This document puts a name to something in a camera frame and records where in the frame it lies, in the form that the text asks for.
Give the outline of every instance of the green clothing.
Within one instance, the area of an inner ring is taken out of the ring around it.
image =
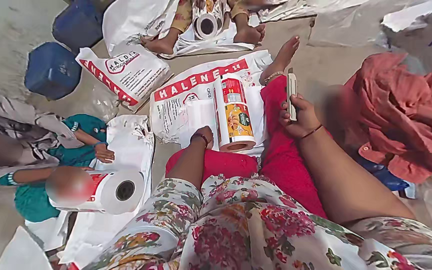
[[[99,141],[106,142],[106,124],[102,120],[87,114],[76,114],[63,121],[71,131],[81,129]],[[84,167],[89,166],[96,157],[93,146],[84,145],[79,148],[66,149],[62,145],[49,149],[48,154],[56,157],[61,166]],[[13,181],[13,173],[0,177],[0,185],[17,185]],[[16,190],[14,203],[21,216],[31,222],[41,222],[57,217],[60,213],[50,204],[46,193],[45,182],[21,184]]]

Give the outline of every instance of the blue jerry can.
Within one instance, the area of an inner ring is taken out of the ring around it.
[[[57,42],[46,42],[29,53],[24,85],[48,100],[58,100],[74,91],[80,77],[75,55]]]
[[[91,0],[75,0],[53,22],[53,37],[72,52],[91,47],[103,39],[103,13]]]

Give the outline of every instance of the anklet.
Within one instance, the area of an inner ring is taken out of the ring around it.
[[[283,71],[276,71],[273,74],[269,75],[269,77],[267,77],[266,79],[264,79],[264,86],[269,82],[269,80],[271,80],[273,77],[278,76],[278,75],[283,75],[284,72]]]

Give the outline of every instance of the red pants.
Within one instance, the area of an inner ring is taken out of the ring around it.
[[[297,200],[309,212],[326,218],[315,184],[304,165],[303,158],[299,155],[298,147],[279,123],[281,103],[286,100],[285,87],[286,77],[280,76],[261,90],[269,145],[266,145],[259,174],[273,180],[282,191]],[[183,151],[184,149],[179,150],[168,160],[166,174],[176,164]],[[226,178],[251,177],[258,172],[257,167],[255,157],[206,150],[203,181],[211,175],[220,174]]]

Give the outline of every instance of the bracelet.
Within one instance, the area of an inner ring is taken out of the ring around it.
[[[269,80],[271,80],[274,76],[283,75],[283,74],[284,74],[283,71],[274,72],[273,74],[269,75],[269,77],[264,79],[264,85],[266,85],[269,82]]]
[[[318,129],[320,129],[323,126],[323,124],[319,125],[315,130],[309,132],[308,134],[304,135],[303,137],[300,138],[300,140],[303,140],[304,138],[308,137],[309,135],[315,133],[316,131],[318,131]]]
[[[97,145],[100,145],[100,144],[105,144],[106,146],[108,146],[107,142],[97,142],[97,143],[93,144],[92,146],[93,146],[93,148],[95,148]]]
[[[208,147],[208,139],[206,138],[206,136],[204,136],[203,134],[201,134],[201,133],[194,133],[192,136],[191,136],[191,138],[189,139],[189,143],[191,143],[191,141],[193,140],[193,138],[194,137],[201,137],[203,140],[204,140],[204,143],[206,144],[206,147],[204,147],[204,148],[207,148]]]

